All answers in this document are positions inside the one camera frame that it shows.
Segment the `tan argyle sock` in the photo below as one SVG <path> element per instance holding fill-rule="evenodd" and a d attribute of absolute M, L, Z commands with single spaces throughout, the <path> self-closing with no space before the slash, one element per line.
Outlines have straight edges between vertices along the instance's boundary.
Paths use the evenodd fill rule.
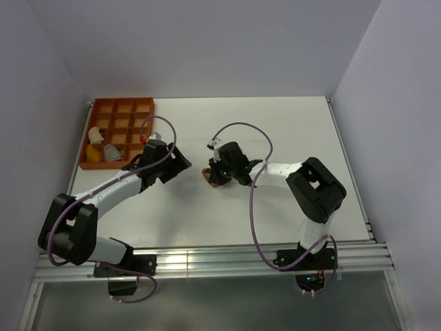
<path fill-rule="evenodd" d="M 213 188 L 218 188 L 220 186 L 218 176 L 211 168 L 203 168 L 201 171 L 203 178 L 211 185 Z"/>

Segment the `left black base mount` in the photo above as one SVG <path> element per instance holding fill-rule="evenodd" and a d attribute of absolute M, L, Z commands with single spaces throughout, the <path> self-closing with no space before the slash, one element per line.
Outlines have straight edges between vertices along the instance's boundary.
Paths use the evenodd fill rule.
<path fill-rule="evenodd" d="M 155 254 L 133 255 L 127 262 L 116 265 L 116 269 L 106 263 L 96 263 L 93 276 L 96 278 L 135 277 L 138 274 L 154 276 L 157 256 Z"/>

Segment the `black box under rail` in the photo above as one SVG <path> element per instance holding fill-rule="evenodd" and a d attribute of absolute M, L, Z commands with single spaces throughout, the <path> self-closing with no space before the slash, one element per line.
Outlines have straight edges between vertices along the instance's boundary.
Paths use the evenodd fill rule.
<path fill-rule="evenodd" d="M 108 281 L 107 291 L 113 297 L 129 297 L 136 292 L 138 284 L 137 280 Z"/>

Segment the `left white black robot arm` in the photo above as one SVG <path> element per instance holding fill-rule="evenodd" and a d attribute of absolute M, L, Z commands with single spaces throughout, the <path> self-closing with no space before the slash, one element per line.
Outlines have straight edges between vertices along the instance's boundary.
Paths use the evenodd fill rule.
<path fill-rule="evenodd" d="M 190 167 L 190 161 L 174 144 L 148 140 L 142 153 L 99 187 L 75 196 L 57 195 L 45 218 L 38 246 L 49 257 L 61 258 L 60 265 L 104 262 L 118 275 L 129 274 L 134 267 L 132 246 L 99 237 L 99 219 L 156 181 L 167 183 Z"/>

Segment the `rolled beige sock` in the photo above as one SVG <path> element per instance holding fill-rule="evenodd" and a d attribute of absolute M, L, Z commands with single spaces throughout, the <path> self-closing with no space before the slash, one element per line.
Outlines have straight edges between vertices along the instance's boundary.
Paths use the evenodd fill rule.
<path fill-rule="evenodd" d="M 88 131 L 88 139 L 91 145 L 100 144 L 104 141 L 104 137 L 100 133 L 100 128 L 92 127 Z"/>

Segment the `aluminium frame rail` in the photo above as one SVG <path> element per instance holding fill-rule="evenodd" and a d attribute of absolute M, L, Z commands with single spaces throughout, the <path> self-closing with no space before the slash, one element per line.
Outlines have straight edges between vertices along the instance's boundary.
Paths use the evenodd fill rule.
<path fill-rule="evenodd" d="M 257 277 L 282 272 L 271 269 L 260 258 L 254 246 L 214 246 L 206 248 L 181 248 L 136 250 L 136 254 L 155 254 L 154 278 L 195 279 L 219 277 Z M 394 269 L 387 245 L 374 241 L 338 243 L 338 271 L 376 272 Z M 38 258 L 32 281 L 35 283 L 68 281 L 104 281 L 109 277 L 95 277 L 95 264 L 86 262 L 75 266 L 53 266 L 45 255 Z"/>

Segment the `orange compartment tray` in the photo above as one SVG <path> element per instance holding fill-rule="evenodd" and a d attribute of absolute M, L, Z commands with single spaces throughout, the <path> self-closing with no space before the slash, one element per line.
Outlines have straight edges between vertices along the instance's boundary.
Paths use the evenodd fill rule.
<path fill-rule="evenodd" d="M 92 102 L 90 116 L 83 141 L 78 165 L 83 170 L 120 169 L 128 164 L 136 155 L 142 153 L 144 145 L 139 136 L 147 137 L 152 133 L 152 122 L 144 122 L 154 114 L 154 99 L 151 97 L 137 98 L 101 98 Z M 104 141 L 93 146 L 100 151 L 101 160 L 88 163 L 85 159 L 85 148 L 91 145 L 88 131 L 92 127 L 100 128 Z M 121 161 L 104 161 L 103 148 L 107 144 L 117 147 L 123 158 Z"/>

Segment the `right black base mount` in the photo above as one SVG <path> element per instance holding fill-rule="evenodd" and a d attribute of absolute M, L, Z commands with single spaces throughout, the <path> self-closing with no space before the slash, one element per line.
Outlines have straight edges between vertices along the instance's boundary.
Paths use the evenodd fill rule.
<path fill-rule="evenodd" d="M 277 250 L 273 264 L 278 267 L 286 267 L 300 258 L 306 252 L 303 248 Z M 309 253 L 289 271 L 320 271 L 333 270 L 336 265 L 336 253 L 333 248 L 323 248 L 318 253 Z"/>

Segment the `grey sock red stripes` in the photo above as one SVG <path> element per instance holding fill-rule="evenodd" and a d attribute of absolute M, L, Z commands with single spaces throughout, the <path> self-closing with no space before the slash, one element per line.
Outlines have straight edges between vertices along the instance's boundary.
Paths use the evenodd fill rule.
<path fill-rule="evenodd" d="M 121 161 L 123 155 L 121 151 L 112 144 L 107 144 L 103 148 L 104 161 L 107 162 L 116 162 Z"/>

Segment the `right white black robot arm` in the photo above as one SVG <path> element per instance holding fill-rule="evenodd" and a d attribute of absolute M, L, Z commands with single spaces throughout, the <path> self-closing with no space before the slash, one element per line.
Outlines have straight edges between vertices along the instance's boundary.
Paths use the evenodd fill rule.
<path fill-rule="evenodd" d="M 207 180 L 210 185 L 222 186 L 235 180 L 252 190 L 274 187 L 293 194 L 307 218 L 298 260 L 304 268 L 315 268 L 322 260 L 331 219 L 347 196 L 341 182 L 315 157 L 299 163 L 270 163 L 267 159 L 248 159 L 235 141 L 215 139 L 207 147 L 213 152 Z"/>

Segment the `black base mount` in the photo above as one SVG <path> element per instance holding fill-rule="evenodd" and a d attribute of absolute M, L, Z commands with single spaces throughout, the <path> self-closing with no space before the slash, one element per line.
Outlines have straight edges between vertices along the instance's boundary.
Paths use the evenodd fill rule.
<path fill-rule="evenodd" d="M 286 267 L 300 258 L 306 252 L 303 248 L 277 250 L 273 264 L 278 267 Z M 333 270 L 336 265 L 336 253 L 333 248 L 323 248 L 318 253 L 309 253 L 289 271 L 320 271 Z"/>
<path fill-rule="evenodd" d="M 93 276 L 96 278 L 135 277 L 138 274 L 154 276 L 157 256 L 155 254 L 133 255 L 127 262 L 116 265 L 116 269 L 106 263 L 96 263 Z"/>

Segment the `rolled yellow sock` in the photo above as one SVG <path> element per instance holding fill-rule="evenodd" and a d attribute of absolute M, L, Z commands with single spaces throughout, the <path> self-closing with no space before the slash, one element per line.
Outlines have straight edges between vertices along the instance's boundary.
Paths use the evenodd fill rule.
<path fill-rule="evenodd" d="M 93 145 L 85 148 L 85 159 L 88 163 L 97 163 L 101 160 L 101 153 Z"/>

